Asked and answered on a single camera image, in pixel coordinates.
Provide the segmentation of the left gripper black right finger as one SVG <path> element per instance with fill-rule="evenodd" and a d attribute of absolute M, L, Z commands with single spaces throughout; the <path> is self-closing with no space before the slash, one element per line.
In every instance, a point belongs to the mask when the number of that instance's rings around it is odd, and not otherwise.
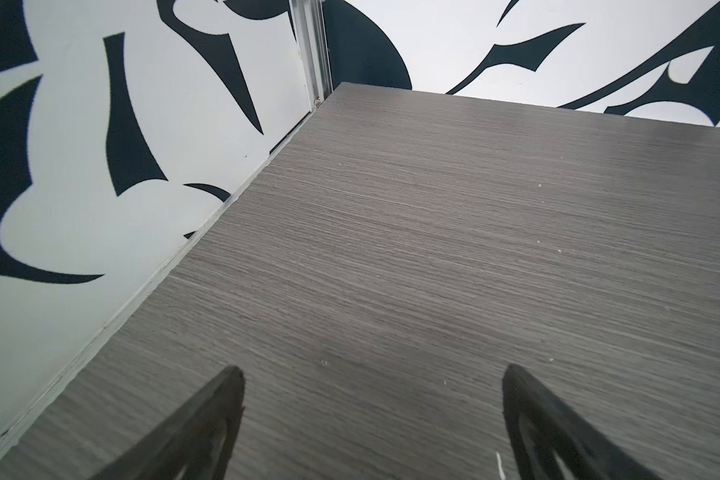
<path fill-rule="evenodd" d="M 510 364 L 502 378 L 503 415 L 522 479 L 656 479 L 528 370 Z"/>

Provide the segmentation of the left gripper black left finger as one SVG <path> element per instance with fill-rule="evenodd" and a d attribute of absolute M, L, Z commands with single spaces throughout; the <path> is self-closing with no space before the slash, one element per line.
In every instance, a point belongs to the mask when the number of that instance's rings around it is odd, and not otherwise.
<path fill-rule="evenodd" d="M 245 377 L 224 368 L 95 479 L 223 479 L 240 430 Z"/>

